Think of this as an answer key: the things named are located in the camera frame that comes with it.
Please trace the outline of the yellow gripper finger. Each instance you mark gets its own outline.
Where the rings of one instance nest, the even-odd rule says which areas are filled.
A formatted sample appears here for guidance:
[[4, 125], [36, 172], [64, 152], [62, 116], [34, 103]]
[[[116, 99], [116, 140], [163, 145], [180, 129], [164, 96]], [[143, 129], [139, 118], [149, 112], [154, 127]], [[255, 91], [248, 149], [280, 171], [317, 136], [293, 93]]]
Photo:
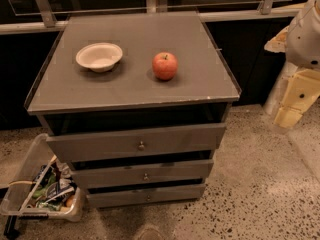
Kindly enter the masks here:
[[288, 28], [283, 28], [278, 34], [276, 34], [264, 45], [264, 49], [273, 53], [284, 53], [286, 51], [287, 33]]
[[274, 124], [282, 128], [292, 128], [319, 97], [320, 72], [312, 69], [296, 72], [288, 79]]

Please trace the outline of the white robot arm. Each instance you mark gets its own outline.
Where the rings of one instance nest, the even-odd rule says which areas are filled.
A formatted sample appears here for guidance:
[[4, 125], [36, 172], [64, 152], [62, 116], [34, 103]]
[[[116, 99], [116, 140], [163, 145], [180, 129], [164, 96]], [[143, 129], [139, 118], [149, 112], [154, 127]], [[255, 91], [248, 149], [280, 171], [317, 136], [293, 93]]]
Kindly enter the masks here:
[[320, 96], [320, 0], [308, 0], [264, 49], [297, 67], [287, 80], [274, 124], [292, 128]]

